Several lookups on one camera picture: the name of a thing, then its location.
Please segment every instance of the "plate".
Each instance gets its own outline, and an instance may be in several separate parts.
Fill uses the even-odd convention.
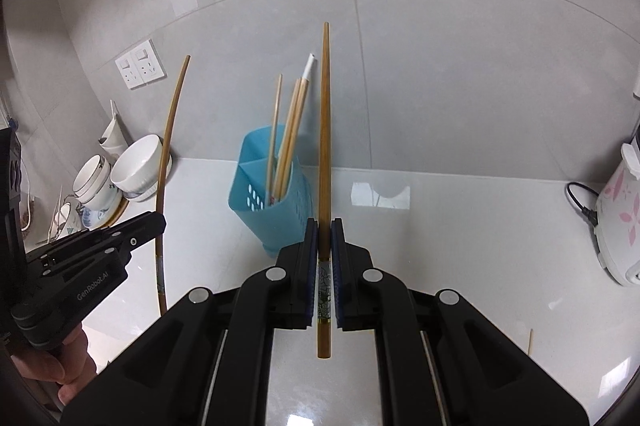
[[[169,178],[169,173],[171,172],[171,166],[173,164],[173,159],[171,155],[169,155],[169,161],[166,164],[166,177]],[[148,188],[144,193],[124,193],[124,197],[129,200],[129,202],[144,202],[149,197],[152,197],[156,191],[158,190],[158,181],[154,182],[154,185]]]

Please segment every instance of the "blue plastic utensil holder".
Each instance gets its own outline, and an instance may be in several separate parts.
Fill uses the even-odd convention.
[[[276,134],[276,155],[284,126]],[[311,189],[294,156],[289,189],[282,200],[267,205],[267,156],[271,127],[244,136],[236,176],[229,193],[229,207],[262,242],[267,254],[275,257],[280,249],[304,240],[306,219],[313,216]]]

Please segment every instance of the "rice cooker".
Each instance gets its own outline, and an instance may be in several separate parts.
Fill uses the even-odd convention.
[[[627,287],[640,286],[640,130],[596,201],[598,260]]]

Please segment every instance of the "chopstick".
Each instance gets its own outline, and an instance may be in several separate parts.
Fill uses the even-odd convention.
[[[315,60],[316,56],[314,56],[314,54],[309,54],[309,57],[306,60],[305,71],[302,73],[302,77],[296,81],[296,85],[293,89],[284,136],[278,152],[278,166],[276,168],[275,185],[271,194],[271,203],[283,199],[289,189],[291,164],[296,149],[296,141],[298,140],[298,131],[300,129],[300,122],[302,121],[302,112],[305,109],[306,91],[309,86],[309,75]]]
[[[160,156],[160,169],[158,171],[158,191],[156,192],[156,212],[164,214],[164,187],[166,186],[166,165],[169,162],[169,151],[171,146],[171,135],[174,131],[175,112],[178,109],[178,100],[182,91],[182,83],[187,73],[187,67],[191,56],[186,56],[175,85],[174,97],[171,99],[169,117],[166,119],[164,127],[164,139],[162,140],[162,155]],[[164,292],[164,256],[163,256],[162,234],[156,237],[156,282],[158,284],[158,305],[160,315],[166,313],[166,294]]]
[[[284,171],[286,169],[286,157],[289,154],[289,146],[291,139],[291,132],[293,130],[293,118],[296,113],[296,105],[298,104],[298,96],[300,94],[300,84],[302,79],[296,79],[296,84],[293,88],[293,94],[291,95],[291,102],[289,104],[289,113],[287,114],[287,123],[284,126],[284,135],[282,142],[280,143],[280,149],[278,151],[278,166],[276,167],[276,181],[273,186],[273,202],[280,200],[280,192],[282,190],[282,184],[284,183]]]
[[[291,164],[293,162],[293,153],[296,149],[296,140],[298,139],[298,130],[300,129],[300,121],[302,120],[302,110],[305,108],[306,90],[309,86],[308,79],[299,79],[300,89],[298,91],[298,99],[293,113],[293,122],[291,125],[291,133],[289,135],[289,144],[287,145],[287,155],[284,157],[284,174],[280,191],[277,193],[278,200],[284,198],[289,189],[289,175],[291,172]]]
[[[318,358],[331,357],[331,65],[329,23],[322,34],[318,171]]]
[[[269,137],[269,155],[267,157],[267,186],[266,196],[267,205],[271,205],[271,189],[273,187],[273,159],[276,149],[276,134],[278,131],[278,114],[280,112],[280,94],[282,92],[282,74],[278,78],[278,87],[276,89],[276,105],[273,109],[273,120],[271,121],[271,136]]]

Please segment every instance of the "electrical outlet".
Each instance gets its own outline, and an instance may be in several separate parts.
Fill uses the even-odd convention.
[[[142,81],[151,82],[166,76],[151,40],[139,44],[130,53]]]
[[[122,54],[118,59],[116,59],[116,66],[118,67],[118,71],[124,79],[124,82],[127,84],[127,88],[131,89],[136,86],[140,86],[141,84],[145,84],[140,72],[138,72],[138,69],[133,62],[131,52]]]

